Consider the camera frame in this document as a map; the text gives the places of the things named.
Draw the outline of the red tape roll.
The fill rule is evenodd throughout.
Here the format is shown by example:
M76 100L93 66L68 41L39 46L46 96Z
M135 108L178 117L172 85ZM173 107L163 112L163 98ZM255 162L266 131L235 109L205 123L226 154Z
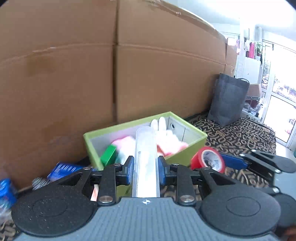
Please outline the red tape roll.
M222 156L213 148L202 147L191 159L191 169L211 168L219 173L224 173L225 162Z

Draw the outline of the lime green storage box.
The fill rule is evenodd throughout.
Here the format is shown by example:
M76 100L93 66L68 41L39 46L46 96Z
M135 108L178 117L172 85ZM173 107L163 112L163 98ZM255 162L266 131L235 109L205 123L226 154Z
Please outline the lime green storage box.
M172 112L87 132L83 136L93 167L124 164L138 152L163 156L167 163L189 166L206 144L207 134Z

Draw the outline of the blue gum tub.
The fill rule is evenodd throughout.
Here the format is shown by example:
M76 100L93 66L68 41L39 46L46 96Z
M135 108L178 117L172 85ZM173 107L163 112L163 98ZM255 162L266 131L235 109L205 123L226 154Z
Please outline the blue gum tub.
M16 189L9 178L1 180L1 209L9 209L16 203Z

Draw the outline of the clear plastic toothbrush case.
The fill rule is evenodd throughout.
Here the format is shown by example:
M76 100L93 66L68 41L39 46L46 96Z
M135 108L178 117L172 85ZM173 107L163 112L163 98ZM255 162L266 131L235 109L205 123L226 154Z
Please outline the clear plastic toothbrush case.
M132 197L160 197L159 167L154 129L143 126L136 132Z

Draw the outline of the large brown cardboard box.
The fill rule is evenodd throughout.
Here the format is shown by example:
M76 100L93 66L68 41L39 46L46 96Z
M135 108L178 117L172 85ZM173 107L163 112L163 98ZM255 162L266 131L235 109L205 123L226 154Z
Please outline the large brown cardboard box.
M165 1L6 1L1 178L23 188L79 161L97 128L206 110L236 58L222 34Z

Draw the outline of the orange white medicine box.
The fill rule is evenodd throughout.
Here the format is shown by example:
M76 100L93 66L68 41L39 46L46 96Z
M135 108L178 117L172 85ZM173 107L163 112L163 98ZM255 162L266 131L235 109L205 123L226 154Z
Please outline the orange white medicine box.
M98 193L99 193L99 185L94 184L94 188L93 188L93 192L92 192L90 200L93 201L93 202L96 202L97 197L98 197Z

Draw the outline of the blue flat box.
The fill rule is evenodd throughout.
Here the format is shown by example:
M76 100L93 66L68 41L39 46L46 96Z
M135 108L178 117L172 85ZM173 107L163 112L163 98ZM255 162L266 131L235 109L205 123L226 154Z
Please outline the blue flat box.
M76 164L58 163L54 169L49 173L47 179L54 182L58 179L64 178L80 169L82 166Z

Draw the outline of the white pink work gloves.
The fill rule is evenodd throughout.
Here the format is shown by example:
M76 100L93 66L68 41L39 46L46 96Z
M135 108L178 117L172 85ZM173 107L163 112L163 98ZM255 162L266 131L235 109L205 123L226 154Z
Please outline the white pink work gloves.
M156 136L158 156L171 156L189 146L186 142L180 141L171 130L167 129L167 123L163 116L158 120L153 119L150 126L154 129ZM115 163L124 164L129 156L135 156L136 140L134 137L119 138L113 141L111 145L116 147Z

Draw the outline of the green small box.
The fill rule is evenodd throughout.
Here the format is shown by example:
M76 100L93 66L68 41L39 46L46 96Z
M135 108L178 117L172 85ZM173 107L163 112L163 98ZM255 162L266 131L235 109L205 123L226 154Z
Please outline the green small box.
M103 166L113 165L117 157L116 146L109 145L100 157Z

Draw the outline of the steel wool scourer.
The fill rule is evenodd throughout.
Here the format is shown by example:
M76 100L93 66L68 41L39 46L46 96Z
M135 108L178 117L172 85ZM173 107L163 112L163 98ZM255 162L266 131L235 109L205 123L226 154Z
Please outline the steel wool scourer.
M32 181L32 190L40 189L48 185L50 182L51 181L48 180L47 178L41 178L41 177L34 178L34 180Z

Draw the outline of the black tan letter-print blanket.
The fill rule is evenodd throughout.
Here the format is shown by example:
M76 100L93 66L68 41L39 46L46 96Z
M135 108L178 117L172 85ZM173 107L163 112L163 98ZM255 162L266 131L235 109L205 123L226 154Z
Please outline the black tan letter-print blanket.
M275 132L267 126L241 117L228 126L220 126L207 119L208 113L201 113L186 121L208 135L206 146L223 153L238 156L259 150L276 153Z

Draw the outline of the dark grey tote bag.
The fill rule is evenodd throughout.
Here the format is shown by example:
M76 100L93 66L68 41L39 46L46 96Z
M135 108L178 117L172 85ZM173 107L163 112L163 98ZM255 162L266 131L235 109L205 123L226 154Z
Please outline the dark grey tote bag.
M220 126L237 121L247 97L250 83L221 73L215 82L214 95L207 118Z

